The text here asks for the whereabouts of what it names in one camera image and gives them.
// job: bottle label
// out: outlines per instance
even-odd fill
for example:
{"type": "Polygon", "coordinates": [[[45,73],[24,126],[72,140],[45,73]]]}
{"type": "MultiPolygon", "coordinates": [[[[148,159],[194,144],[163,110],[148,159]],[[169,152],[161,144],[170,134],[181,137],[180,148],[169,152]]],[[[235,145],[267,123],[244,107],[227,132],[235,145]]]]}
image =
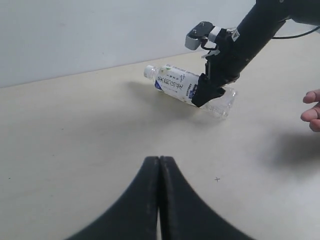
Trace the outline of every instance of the bottle label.
{"type": "Polygon", "coordinates": [[[154,86],[166,94],[192,105],[198,88],[199,76],[172,65],[160,68],[154,86]]]}

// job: white wall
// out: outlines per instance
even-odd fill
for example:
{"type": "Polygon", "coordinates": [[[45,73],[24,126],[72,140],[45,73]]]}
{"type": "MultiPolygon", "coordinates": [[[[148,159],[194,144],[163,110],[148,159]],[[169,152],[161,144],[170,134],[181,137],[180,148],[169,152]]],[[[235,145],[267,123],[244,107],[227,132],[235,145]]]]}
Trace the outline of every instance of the white wall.
{"type": "MultiPolygon", "coordinates": [[[[193,26],[235,27],[254,3],[0,0],[0,87],[187,53],[193,26]]],[[[281,32],[306,29],[289,24],[281,32]]]]}

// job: human hand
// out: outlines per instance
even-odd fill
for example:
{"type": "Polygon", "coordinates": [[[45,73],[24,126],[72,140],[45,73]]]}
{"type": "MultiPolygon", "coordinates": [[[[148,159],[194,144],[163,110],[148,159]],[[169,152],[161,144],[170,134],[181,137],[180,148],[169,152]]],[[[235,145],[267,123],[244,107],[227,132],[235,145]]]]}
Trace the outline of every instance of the human hand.
{"type": "Polygon", "coordinates": [[[303,98],[305,104],[316,103],[316,105],[302,113],[301,119],[310,123],[310,129],[314,132],[320,132],[320,89],[309,91],[303,98]]]}

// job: beige table surface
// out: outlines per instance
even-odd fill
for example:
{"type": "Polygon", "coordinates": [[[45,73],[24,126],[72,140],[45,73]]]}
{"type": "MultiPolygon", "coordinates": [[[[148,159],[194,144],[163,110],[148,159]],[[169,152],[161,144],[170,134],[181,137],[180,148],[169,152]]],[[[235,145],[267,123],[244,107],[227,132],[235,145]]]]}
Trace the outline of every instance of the beige table surface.
{"type": "Polygon", "coordinates": [[[319,240],[320,133],[300,120],[305,93],[320,88],[319,43],[316,33],[270,42],[220,123],[143,77],[147,64],[200,74],[203,52],[0,89],[0,239],[65,239],[117,200],[146,156],[166,155],[257,240],[319,240]]]}

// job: table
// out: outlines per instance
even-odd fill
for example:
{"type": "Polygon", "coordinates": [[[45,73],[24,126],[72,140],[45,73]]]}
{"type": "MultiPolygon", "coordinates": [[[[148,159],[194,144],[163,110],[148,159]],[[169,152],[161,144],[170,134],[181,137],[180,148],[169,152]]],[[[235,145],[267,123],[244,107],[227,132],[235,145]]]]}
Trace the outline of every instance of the table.
{"type": "Polygon", "coordinates": [[[203,52],[0,89],[1,239],[69,237],[118,199],[146,156],[165,155],[257,240],[318,240],[320,134],[300,115],[320,87],[319,42],[271,41],[232,85],[223,122],[143,77],[148,64],[200,74],[203,52]]]}

